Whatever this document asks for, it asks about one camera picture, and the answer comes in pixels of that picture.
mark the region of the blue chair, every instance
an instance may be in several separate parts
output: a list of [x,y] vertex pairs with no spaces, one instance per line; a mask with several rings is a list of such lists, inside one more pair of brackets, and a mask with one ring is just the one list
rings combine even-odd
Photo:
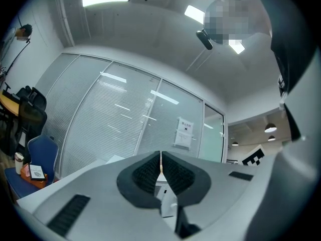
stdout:
[[[40,165],[44,173],[48,175],[46,186],[52,184],[55,176],[55,164],[59,149],[58,145],[50,137],[40,135],[28,142],[28,149],[31,156],[31,164]],[[11,189],[18,198],[23,198],[39,190],[38,187],[25,181],[17,174],[16,168],[5,169],[5,176],[12,200],[13,196]]]

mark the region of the glass partition wall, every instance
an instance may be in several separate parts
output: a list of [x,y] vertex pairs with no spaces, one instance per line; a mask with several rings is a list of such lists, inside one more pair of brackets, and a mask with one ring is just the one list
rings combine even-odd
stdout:
[[201,98],[144,70],[62,54],[36,87],[47,96],[43,133],[59,145],[58,178],[96,159],[155,150],[222,161],[224,117]]

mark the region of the office chair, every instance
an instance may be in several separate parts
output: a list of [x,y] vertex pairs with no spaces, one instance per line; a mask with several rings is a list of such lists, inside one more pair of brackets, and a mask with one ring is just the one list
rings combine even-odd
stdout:
[[45,110],[47,106],[46,97],[41,94],[36,88],[32,88],[32,91],[29,95],[29,101],[38,106],[40,109]]
[[30,95],[30,93],[31,93],[31,88],[29,86],[26,86],[26,87],[20,88],[20,90],[18,91],[16,96],[17,97],[22,97],[22,96],[28,97]]
[[[31,155],[31,163],[41,166],[44,173],[48,175],[46,186],[49,186],[54,182],[58,145],[48,136],[40,135],[28,142],[28,149]],[[17,174],[15,167],[5,169],[5,176],[12,201],[14,199],[11,190],[15,192],[18,198],[25,197],[39,190],[38,187],[25,181]]]
[[[16,151],[21,152],[25,159],[24,163],[30,162],[30,155],[27,148],[29,140],[39,136],[46,123],[47,114],[38,106],[29,102],[25,96],[20,98],[19,115],[18,115],[18,129],[15,137],[17,141]],[[19,140],[22,132],[26,134],[25,148],[19,151]]]

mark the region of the ceiling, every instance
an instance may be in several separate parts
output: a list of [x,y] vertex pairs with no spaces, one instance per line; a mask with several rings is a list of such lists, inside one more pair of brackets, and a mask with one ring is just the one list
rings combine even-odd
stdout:
[[[267,123],[276,125],[277,130],[265,133]],[[266,116],[260,116],[244,123],[228,127],[229,144],[238,142],[239,145],[260,144],[267,142],[269,136],[275,136],[276,140],[290,139],[290,127],[285,112],[277,111]]]
[[[221,90],[227,100],[251,87],[245,83],[247,76],[261,78],[259,87],[276,83],[276,63],[268,70],[264,67],[266,61],[275,61],[271,40],[266,35],[256,34],[244,40],[245,51],[239,55],[228,45],[214,44],[212,51],[204,49],[195,35],[202,25],[184,12],[188,5],[205,11],[211,2],[130,0],[83,8],[82,0],[64,0],[64,6],[76,45],[110,46],[156,59],[189,74],[213,91]],[[273,77],[260,77],[261,72],[270,71]],[[245,84],[237,86],[234,82],[240,77]]]

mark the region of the box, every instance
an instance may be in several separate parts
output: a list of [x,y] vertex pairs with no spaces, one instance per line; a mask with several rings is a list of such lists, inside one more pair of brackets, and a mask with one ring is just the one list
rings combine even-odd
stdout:
[[30,174],[29,174],[28,177],[26,176],[26,173],[27,173],[27,172],[29,172],[29,164],[28,164],[28,163],[25,164],[25,165],[22,167],[22,169],[20,170],[21,177],[22,177],[24,180],[28,181],[30,184],[33,184],[34,186],[36,186],[36,187],[38,187],[38,188],[40,188],[40,189],[41,189],[41,188],[44,188],[44,187],[46,186],[47,181],[48,181],[48,176],[47,176],[47,174],[45,174],[46,180],[41,180],[41,181],[39,181],[39,180],[31,180],[31,179],[30,179]]

